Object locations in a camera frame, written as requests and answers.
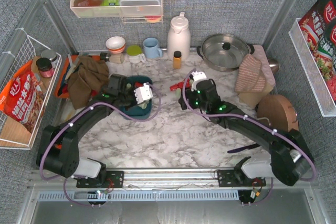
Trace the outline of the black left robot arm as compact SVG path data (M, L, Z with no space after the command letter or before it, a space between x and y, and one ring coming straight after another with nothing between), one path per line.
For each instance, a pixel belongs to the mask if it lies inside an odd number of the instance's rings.
M114 111L132 121L147 121L142 116L128 115L126 111L142 103L150 103L153 90L152 81L132 82L126 76L111 75L108 83L101 87L78 114L59 126L49 125L43 129L36 159L41 178L48 180L43 173L44 170L64 178L98 177L102 165L97 161L89 160L88 170L83 173L78 171L83 167L83 161L79 155L80 140L93 126Z

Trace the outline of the pepper grinder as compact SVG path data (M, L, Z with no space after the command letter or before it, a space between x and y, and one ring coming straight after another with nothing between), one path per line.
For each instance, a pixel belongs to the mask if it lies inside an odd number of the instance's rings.
M112 54L110 52L101 52L100 55L100 60L103 60L105 62L111 62L111 63L116 63L116 64L122 64L124 63L124 54Z

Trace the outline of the green capsule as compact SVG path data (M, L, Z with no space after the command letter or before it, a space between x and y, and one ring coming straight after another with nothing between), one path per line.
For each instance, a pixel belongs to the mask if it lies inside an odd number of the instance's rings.
M181 93L182 93L182 90L180 88L177 88L175 90L175 96L177 99L179 99L181 97Z
M143 103L139 104L139 107L144 110L147 107L147 103L143 102Z

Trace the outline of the clear plastic containers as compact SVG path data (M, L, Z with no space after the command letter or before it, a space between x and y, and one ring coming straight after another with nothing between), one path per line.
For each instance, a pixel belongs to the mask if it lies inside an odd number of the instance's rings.
M159 16L161 0L119 0L119 5L125 17Z

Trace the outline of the orange tray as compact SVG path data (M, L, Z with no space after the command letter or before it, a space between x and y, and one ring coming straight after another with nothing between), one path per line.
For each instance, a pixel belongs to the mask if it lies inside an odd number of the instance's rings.
M88 55L89 57L91 57L94 61L99 61L100 57L98 55ZM76 59L77 59L78 55L71 55L71 60L72 63L75 63ZM65 64L64 67L62 69L62 71L60 72L60 77L59 80L56 84L56 88L54 91L54 96L58 99L67 99L69 98L69 93L68 93L68 89L67 89L67 81L66 79L66 75L68 73L68 71L70 70L70 61L69 61L69 57L66 58L65 60ZM93 94L93 96L95 96L98 93L97 90L92 90L91 94Z

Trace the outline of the brown cloth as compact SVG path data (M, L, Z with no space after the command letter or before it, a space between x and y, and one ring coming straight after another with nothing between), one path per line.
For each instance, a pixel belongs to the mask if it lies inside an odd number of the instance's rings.
M74 109L88 105L92 91L99 92L109 82L109 69L105 61L79 56L79 68L68 79L69 99Z

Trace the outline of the red seasoning packet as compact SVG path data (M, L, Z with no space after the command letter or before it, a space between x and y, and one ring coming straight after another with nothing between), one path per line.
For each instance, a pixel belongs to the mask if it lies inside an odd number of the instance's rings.
M299 26L335 101L335 0L317 0Z

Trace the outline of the pink striped towel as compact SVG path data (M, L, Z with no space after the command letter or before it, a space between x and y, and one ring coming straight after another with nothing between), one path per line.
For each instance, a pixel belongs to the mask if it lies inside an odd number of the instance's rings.
M239 66L236 93L258 93L264 90L266 78L262 71L262 63L253 55L247 54Z

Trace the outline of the pink egg tray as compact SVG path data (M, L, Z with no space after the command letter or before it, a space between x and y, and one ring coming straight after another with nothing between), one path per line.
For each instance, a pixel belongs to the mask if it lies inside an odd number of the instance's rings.
M274 87L276 85L276 81L269 66L264 48L261 45L253 45L253 47L254 53L252 55L261 62L261 70L266 78L267 83Z

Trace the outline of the brown cardboard sheet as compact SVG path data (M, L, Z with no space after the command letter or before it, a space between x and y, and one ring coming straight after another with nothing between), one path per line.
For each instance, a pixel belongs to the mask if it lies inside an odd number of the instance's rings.
M268 95L274 87L266 83L264 89L261 92L243 92L238 95L239 101L246 104L251 109L254 109L256 105L262 100L263 97Z

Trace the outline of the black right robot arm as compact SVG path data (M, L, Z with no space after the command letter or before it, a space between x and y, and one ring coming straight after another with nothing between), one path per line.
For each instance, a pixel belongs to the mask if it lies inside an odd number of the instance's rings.
M298 180L311 182L316 179L313 157L299 131L285 132L259 123L237 106L221 100L212 79L199 81L196 89L188 88L186 84L184 81L179 99L181 108L258 144L270 155L273 177L287 186L293 186Z

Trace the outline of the red capsule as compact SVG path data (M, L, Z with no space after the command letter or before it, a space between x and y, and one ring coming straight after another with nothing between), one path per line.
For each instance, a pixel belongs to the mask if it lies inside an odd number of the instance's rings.
M184 85L184 82L183 82L183 81L182 81L182 82L179 82L177 85L178 85L178 87L179 87L180 89L182 89L182 88L183 88L183 85ZM189 81L187 81L185 87L186 87L186 88L190 87Z
M177 88L178 88L178 85L177 85L177 84L170 86L170 90L171 90L171 91L174 91L174 90L176 90Z

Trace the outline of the red snack bag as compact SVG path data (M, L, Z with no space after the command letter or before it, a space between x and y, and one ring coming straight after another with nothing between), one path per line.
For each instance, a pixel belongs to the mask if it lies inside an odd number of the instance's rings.
M1 91L1 111L33 132L43 106L44 95L37 90L32 61L21 66Z

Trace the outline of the red lid jar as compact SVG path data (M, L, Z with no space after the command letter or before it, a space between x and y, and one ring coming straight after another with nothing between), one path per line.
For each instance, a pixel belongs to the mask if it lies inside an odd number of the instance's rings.
M51 78L54 75L54 68L52 63L47 58L38 58L36 60L36 66L43 78Z

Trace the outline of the white orange bowl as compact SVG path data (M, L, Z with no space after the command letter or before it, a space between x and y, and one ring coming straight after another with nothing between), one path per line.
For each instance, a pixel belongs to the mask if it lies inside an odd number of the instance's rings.
M113 36L106 41L106 47L112 54L119 54L125 50L125 39Z

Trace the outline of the silver lid jar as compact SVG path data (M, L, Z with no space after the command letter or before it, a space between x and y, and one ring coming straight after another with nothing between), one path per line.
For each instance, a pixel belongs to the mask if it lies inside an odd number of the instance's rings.
M41 52L40 56L42 58L49 59L51 62L56 62L57 61L57 57L58 57L58 55L56 54L56 52L53 51L53 50L51 50L51 49L43 50Z

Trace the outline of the purple handled knife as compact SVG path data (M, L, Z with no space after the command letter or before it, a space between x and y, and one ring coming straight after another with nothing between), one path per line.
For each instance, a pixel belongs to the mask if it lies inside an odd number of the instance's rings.
M234 153L239 153L245 150L252 150L255 148L258 148L260 145L259 144L252 144L252 145L247 145L247 146L243 146L243 147L239 147L239 148L235 148L232 150L227 151L229 154L234 154Z

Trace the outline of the steel pot with lid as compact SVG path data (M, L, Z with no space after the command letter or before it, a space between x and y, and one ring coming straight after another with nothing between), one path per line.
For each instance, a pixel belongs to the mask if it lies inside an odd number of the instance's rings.
M244 57L253 54L255 48L235 35L216 34L206 38L196 51L211 69L231 72L237 70Z

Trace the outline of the blue mug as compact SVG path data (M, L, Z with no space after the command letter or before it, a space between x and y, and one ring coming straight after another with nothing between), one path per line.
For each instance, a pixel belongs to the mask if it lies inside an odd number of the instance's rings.
M156 59L163 56L163 52L156 38L147 38L143 41L143 51L147 59Z

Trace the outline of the round wooden board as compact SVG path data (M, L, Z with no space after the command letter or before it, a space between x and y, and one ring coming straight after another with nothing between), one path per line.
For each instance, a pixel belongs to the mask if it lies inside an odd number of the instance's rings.
M257 106L257 120L265 126L286 132L299 130L297 112L283 95L270 94Z

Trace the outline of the white thermos jug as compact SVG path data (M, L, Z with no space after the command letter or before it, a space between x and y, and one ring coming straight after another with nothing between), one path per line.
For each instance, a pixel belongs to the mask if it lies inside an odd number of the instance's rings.
M175 51L179 51L181 60L185 61L190 55L191 32L189 21L184 12L171 19L167 36L167 55L172 60Z

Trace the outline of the green lid cup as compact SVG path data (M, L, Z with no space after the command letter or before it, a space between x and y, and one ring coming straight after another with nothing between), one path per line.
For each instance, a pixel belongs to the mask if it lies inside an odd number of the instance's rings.
M129 61L133 64L146 62L146 58L139 45L130 45L127 48Z

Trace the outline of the white mesh wall basket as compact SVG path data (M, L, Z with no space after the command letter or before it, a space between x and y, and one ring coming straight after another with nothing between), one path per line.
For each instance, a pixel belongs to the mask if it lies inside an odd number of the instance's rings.
M320 113L323 117L335 117L335 102L327 88L313 58L307 42L299 26L300 18L296 18L288 34L296 50L310 88L313 92Z

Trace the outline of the teal storage basket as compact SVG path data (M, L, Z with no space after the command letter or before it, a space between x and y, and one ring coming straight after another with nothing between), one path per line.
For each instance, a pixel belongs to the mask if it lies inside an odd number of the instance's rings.
M150 83L152 84L153 81L151 78L147 77L147 76L129 76L127 77L127 83L131 84L131 85L136 85L137 87L140 86L140 84L144 84L144 83ZM150 100L147 103L147 106L145 109L141 108L140 106L134 106L132 108L128 108L126 109L126 107L121 106L119 107L119 109L125 113L126 115L135 118L135 119L140 119L140 120L144 120L149 118L150 114L151 114L151 110L152 110L152 101Z

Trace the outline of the orange spice bottle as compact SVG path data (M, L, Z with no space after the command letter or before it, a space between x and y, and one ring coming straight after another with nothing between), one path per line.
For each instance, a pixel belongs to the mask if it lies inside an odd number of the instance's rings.
M182 64L182 53L180 51L175 51L173 53L173 68L179 69Z

